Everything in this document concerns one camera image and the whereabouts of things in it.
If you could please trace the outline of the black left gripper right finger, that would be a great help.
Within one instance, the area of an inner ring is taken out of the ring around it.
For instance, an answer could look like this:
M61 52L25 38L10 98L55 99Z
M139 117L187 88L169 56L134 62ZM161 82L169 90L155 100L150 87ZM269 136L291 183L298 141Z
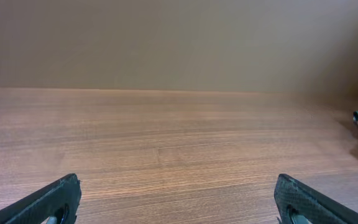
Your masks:
M274 190L281 224L358 224L358 213L287 174Z

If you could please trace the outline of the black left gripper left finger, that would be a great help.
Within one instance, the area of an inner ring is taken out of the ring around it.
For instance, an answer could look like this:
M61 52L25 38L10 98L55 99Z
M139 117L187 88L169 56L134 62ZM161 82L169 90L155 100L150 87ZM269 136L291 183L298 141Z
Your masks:
M74 224L80 200L80 180L67 174L0 210L0 223L39 224L55 217L57 223Z

